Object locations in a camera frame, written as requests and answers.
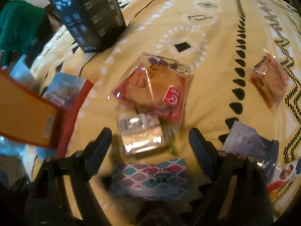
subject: purple and teal pattern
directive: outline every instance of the purple and teal pattern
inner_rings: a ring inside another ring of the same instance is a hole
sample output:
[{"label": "purple and teal pattern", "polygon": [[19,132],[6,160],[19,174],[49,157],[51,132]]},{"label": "purple and teal pattern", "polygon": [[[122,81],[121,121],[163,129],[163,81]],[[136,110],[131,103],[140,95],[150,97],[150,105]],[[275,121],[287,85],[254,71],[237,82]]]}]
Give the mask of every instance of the purple and teal pattern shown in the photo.
[{"label": "purple and teal pattern", "polygon": [[159,164],[117,165],[112,176],[111,191],[116,197],[169,201],[187,199],[188,188],[185,159],[177,158]]}]

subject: metallic wrapper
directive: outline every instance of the metallic wrapper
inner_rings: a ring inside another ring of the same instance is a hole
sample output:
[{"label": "metallic wrapper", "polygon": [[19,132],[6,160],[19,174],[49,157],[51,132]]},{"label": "metallic wrapper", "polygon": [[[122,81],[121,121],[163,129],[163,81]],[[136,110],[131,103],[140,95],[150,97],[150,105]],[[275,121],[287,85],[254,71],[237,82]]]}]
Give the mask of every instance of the metallic wrapper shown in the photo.
[{"label": "metallic wrapper", "polygon": [[153,151],[168,145],[161,126],[148,128],[139,133],[120,135],[125,155]]},{"label": "metallic wrapper", "polygon": [[118,131],[121,135],[142,132],[148,128],[159,126],[158,117],[139,114],[130,118],[122,119],[118,122]]}]

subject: red logo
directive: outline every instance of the red logo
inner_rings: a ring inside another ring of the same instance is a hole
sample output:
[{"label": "red logo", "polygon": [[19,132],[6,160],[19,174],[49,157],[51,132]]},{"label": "red logo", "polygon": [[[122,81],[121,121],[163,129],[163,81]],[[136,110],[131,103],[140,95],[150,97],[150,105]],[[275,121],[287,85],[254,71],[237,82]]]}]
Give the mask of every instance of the red logo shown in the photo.
[{"label": "red logo", "polygon": [[163,102],[170,104],[172,107],[177,107],[181,98],[181,93],[174,87],[169,87],[166,92]]}]

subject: black product box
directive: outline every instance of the black product box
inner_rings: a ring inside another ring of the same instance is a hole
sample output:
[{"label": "black product box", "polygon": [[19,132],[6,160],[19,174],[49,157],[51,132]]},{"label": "black product box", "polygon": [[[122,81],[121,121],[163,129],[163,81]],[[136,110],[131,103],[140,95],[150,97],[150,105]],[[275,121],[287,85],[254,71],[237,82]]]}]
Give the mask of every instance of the black product box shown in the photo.
[{"label": "black product box", "polygon": [[104,51],[126,28],[117,0],[49,0],[84,52]]}]

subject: clear plastic packet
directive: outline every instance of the clear plastic packet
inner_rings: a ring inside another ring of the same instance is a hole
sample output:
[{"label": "clear plastic packet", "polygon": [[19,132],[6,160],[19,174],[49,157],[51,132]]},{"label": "clear plastic packet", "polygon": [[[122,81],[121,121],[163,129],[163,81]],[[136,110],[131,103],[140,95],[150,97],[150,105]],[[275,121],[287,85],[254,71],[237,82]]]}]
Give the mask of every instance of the clear plastic packet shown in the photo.
[{"label": "clear plastic packet", "polygon": [[115,197],[152,201],[187,199],[186,161],[177,158],[159,164],[118,164],[113,171],[111,192]]},{"label": "clear plastic packet", "polygon": [[269,109],[278,107],[283,99],[288,76],[281,64],[266,50],[263,59],[254,66],[250,81],[256,86]]},{"label": "clear plastic packet", "polygon": [[258,135],[254,128],[235,121],[222,150],[243,159],[254,157],[265,175],[267,184],[271,181],[278,157],[278,141],[265,139]]},{"label": "clear plastic packet", "polygon": [[181,122],[190,80],[189,67],[173,59],[142,53],[110,96],[141,113]]},{"label": "clear plastic packet", "polygon": [[299,178],[301,173],[301,157],[285,165],[276,166],[273,178],[267,185],[270,199],[278,197],[278,188],[288,184],[290,181]]},{"label": "clear plastic packet", "polygon": [[139,114],[118,122],[122,153],[126,158],[170,148],[173,133],[168,126],[160,125],[158,117]]}]

